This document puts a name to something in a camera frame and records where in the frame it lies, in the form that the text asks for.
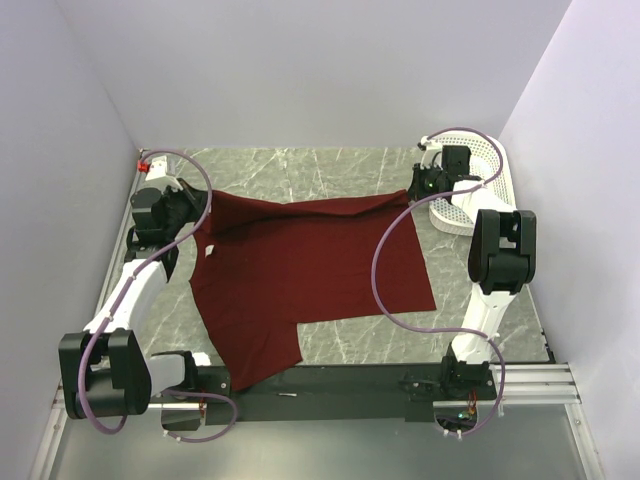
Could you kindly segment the dark red t-shirt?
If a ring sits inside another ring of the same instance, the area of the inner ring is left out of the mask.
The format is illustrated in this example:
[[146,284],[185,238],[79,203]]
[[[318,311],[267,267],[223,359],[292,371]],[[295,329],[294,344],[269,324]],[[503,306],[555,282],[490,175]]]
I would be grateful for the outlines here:
[[192,295],[241,391],[302,359],[297,328],[436,307],[405,191],[295,203],[213,195]]

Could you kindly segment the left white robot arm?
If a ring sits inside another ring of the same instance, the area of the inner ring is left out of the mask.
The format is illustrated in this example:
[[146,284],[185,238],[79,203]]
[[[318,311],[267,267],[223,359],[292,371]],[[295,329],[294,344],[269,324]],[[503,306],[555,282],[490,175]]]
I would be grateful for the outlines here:
[[199,392],[190,351],[146,357],[136,335],[174,273],[178,234],[188,224],[200,226],[210,209],[208,192],[178,183],[177,190],[146,186],[132,195],[120,279],[96,317],[59,343],[64,405],[72,419],[88,411],[97,418],[140,415],[165,390],[179,402]]

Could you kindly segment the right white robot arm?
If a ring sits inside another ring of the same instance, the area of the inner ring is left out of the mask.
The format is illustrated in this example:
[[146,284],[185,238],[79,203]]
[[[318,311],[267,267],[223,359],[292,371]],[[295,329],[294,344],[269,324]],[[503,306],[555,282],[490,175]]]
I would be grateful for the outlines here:
[[471,297],[462,331],[442,359],[439,387],[452,399],[493,384],[489,362],[508,306],[536,268],[536,216],[518,210],[472,173],[483,161],[464,145],[425,141],[426,159],[413,166],[413,201],[449,193],[447,202],[473,221],[467,267]]

